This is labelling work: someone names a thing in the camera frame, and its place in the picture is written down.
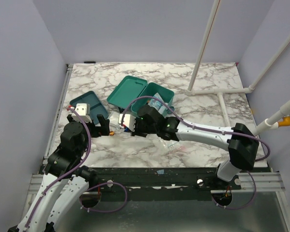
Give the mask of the teal divided tray insert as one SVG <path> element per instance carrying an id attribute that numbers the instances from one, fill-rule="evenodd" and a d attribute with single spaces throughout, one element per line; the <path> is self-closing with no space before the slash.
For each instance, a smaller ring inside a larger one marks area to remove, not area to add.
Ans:
<path id="1" fill-rule="evenodd" d="M 99 121 L 97 115 L 102 115 L 105 119 L 108 119 L 109 113 L 95 94 L 94 91 L 88 91 L 72 100 L 70 100 L 70 105 L 75 107 L 77 103 L 86 103 L 90 106 L 90 117 L 91 120 L 97 124 Z"/>

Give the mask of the clear zip bag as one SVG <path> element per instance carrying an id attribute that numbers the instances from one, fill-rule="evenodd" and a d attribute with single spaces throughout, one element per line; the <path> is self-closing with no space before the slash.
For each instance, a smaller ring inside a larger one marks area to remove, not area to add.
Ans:
<path id="1" fill-rule="evenodd" d="M 173 152 L 176 152 L 176 151 L 179 151 L 179 150 L 183 149 L 184 146 L 182 145 L 182 143 L 180 141 L 161 140 L 159 142 L 159 148 L 165 153 L 173 153 Z"/>

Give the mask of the white gauze pad packet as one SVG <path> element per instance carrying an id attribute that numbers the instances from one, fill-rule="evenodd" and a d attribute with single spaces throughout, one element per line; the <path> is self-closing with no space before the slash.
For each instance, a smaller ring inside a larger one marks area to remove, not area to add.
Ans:
<path id="1" fill-rule="evenodd" d="M 118 112 L 111 112 L 109 114 L 109 127 L 111 131 L 121 131 L 122 127 L 119 124 L 119 116 L 120 114 Z"/>

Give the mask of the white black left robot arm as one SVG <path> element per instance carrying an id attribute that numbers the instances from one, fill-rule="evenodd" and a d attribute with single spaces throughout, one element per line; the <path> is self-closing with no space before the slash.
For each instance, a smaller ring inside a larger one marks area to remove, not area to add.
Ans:
<path id="1" fill-rule="evenodd" d="M 91 139 L 108 136 L 109 120 L 98 115 L 100 123 L 75 121 L 68 115 L 61 142 L 49 156 L 45 173 L 31 207 L 11 232 L 54 232 L 64 215 L 85 191 L 94 190 L 96 172 L 83 165 L 91 150 Z"/>

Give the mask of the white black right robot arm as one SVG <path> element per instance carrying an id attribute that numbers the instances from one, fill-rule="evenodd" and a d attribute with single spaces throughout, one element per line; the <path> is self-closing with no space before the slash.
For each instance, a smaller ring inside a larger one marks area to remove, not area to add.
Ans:
<path id="1" fill-rule="evenodd" d="M 149 105 L 142 106 L 133 119 L 133 135 L 155 134 L 166 141 L 191 141 L 212 145 L 229 153 L 229 159 L 218 165 L 213 185 L 224 189 L 240 171 L 254 168 L 259 142 L 247 126 L 213 127 L 196 124 L 180 117 L 164 117 Z"/>

